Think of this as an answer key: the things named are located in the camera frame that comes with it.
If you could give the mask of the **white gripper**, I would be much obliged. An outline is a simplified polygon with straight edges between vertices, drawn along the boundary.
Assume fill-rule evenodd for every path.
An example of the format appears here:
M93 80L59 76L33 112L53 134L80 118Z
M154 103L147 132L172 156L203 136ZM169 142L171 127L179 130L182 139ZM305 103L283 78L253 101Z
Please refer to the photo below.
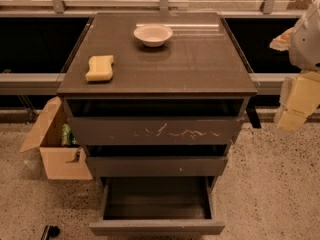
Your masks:
M287 51L292 65L303 71L286 78L274 121L278 129L294 132L320 105L320 0L314 0L295 25L274 38L269 47Z

